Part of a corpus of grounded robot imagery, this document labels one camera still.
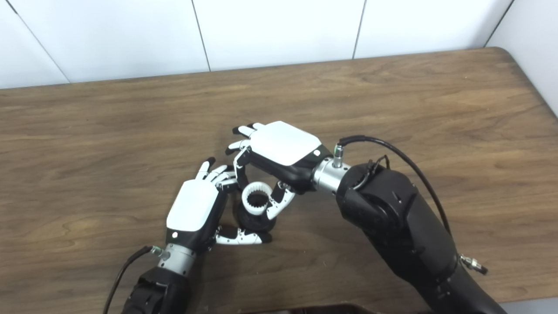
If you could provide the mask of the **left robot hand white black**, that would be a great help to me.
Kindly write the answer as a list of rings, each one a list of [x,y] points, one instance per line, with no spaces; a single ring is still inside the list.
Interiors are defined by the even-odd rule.
[[[187,276],[198,255],[214,245],[260,245],[272,241],[268,233],[221,225],[228,197],[238,184],[229,165],[214,167],[206,159],[193,179],[183,185],[166,217],[165,250],[159,268]]]

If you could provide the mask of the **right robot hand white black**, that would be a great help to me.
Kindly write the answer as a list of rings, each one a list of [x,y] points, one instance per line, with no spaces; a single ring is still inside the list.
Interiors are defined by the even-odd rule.
[[[242,213],[248,218],[271,222],[295,195],[309,191],[337,195],[350,169],[343,161],[342,143],[329,150],[315,135],[283,121],[238,126],[232,132],[243,139],[229,144],[225,154],[235,156],[233,168],[242,191]],[[249,165],[275,177],[275,186],[249,183]]]

